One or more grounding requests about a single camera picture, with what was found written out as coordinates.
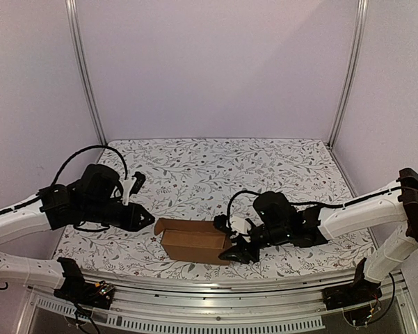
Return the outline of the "brown cardboard box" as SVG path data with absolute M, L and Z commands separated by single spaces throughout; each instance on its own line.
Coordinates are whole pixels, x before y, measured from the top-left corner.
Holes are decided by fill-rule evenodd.
M 162 234 L 161 245 L 175 261 L 199 264 L 229 265 L 218 256 L 232 246 L 230 238 L 215 229 L 212 221 L 160 218 L 154 226 L 156 236 Z

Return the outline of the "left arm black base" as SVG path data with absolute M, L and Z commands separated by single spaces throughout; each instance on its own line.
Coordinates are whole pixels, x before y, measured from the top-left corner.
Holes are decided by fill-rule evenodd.
M 114 294 L 115 286 L 111 283 L 104 280 L 88 283 L 78 278 L 66 278 L 63 285 L 54 290 L 58 299 L 103 310 L 110 309 Z

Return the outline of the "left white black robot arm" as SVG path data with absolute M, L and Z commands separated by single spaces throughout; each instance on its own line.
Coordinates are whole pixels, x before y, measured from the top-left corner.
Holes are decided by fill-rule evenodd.
M 69 185 L 54 183 L 0 210 L 0 245 L 81 223 L 139 232 L 155 221 L 142 205 L 129 200 L 142 187 L 144 179 L 141 173 L 136 173 L 131 180 L 121 180 L 112 168 L 90 164 L 77 181 Z M 75 302 L 85 301 L 90 294 L 77 263 L 64 257 L 38 260 L 0 251 L 0 283 L 62 288 Z

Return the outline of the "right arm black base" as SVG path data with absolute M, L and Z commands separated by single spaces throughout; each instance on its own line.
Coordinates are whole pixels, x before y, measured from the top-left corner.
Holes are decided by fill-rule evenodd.
M 382 296 L 380 283 L 359 280 L 344 285 L 327 287 L 322 290 L 323 303 L 327 310 L 370 302 Z

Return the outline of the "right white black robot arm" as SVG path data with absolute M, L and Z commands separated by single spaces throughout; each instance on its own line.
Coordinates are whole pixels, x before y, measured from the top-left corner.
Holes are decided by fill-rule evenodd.
M 261 219 L 218 215 L 213 226 L 233 239 L 234 245 L 219 259 L 249 264 L 259 261 L 261 249 L 292 244 L 311 248 L 344 234 L 386 223 L 397 223 L 395 231 L 356 271 L 358 278 L 346 288 L 351 303 L 361 303 L 378 284 L 418 250 L 418 173 L 400 170 L 387 186 L 341 204 L 291 202 L 281 192 L 256 193 L 252 204 Z

